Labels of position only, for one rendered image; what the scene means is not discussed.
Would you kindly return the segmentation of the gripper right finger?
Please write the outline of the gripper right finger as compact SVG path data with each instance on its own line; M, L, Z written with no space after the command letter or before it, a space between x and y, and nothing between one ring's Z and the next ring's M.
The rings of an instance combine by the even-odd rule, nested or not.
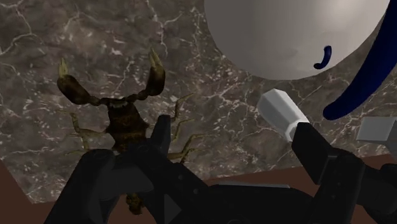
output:
M292 150L319 188L302 224L350 224L355 206L397 213L397 186L349 151L334 148L310 123L296 126Z

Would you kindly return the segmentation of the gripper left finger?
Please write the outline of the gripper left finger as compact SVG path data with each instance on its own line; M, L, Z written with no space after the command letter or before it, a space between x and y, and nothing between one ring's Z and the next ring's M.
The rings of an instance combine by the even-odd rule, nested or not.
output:
M137 193L157 224L209 224L199 207L200 187L208 186L185 166L167 159L171 118L161 115L149 139L114 155L98 149L85 153L45 224L108 224L118 199Z

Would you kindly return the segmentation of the grey box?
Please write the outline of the grey box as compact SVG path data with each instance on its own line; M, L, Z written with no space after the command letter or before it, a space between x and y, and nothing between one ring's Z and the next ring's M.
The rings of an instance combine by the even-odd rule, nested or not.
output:
M364 117L356 140L384 145L397 158L397 116Z

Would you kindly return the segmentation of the brown scorpion figure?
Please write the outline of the brown scorpion figure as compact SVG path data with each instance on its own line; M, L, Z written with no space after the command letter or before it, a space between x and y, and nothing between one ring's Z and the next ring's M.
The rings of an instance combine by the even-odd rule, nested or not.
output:
M115 143L111 150L122 153L127 151L128 143L138 143L146 139L146 131L150 126L141 118L134 103L136 101L144 101L149 96L160 95L165 86L166 71L163 67L162 61L158 54L151 47L148 53L150 61L150 72L146 83L146 88L121 99L103 97L98 98L87 92L87 90L79 83L79 81L69 74L66 60L61 58L58 66L59 77L57 79L57 87L62 94L69 99L73 104L92 106L105 105L108 110L109 125L102 132L97 132L90 129L84 129L79 126L78 117L76 113L64 110L58 110L62 113L70 115L75 133L70 133L67 137L80 137L83 142L83 149L90 150L87 138L102 136L109 134ZM178 153L168 153L167 158L170 160L180 159L179 163L185 163L190 152L199 150L198 148L190 147L192 141L196 138L207 137L209 134L192 134L183 149ZM126 196L126 203L129 211L134 215L142 214L142 209L145 207L143 199L139 198L136 193L128 193Z

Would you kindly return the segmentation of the white hexagonal shaker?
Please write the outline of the white hexagonal shaker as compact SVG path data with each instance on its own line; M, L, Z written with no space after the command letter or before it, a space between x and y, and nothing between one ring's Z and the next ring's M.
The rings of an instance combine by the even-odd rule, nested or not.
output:
M298 123L309 123L290 96L276 88L262 94L256 107L265 121L287 142L293 141Z

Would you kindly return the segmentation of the dark blue curved object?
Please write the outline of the dark blue curved object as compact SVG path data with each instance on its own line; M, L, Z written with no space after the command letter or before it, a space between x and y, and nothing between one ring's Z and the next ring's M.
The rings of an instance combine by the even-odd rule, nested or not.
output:
M397 65L397 0L390 0L368 55L344 92L323 109L327 120L348 115L362 105Z

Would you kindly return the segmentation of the white round bowl, blue mark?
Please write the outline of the white round bowl, blue mark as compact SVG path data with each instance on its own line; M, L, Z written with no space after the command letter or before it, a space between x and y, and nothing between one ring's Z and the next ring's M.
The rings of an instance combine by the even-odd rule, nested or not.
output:
M373 32L391 0L204 0L216 46L238 68L268 80L317 75Z

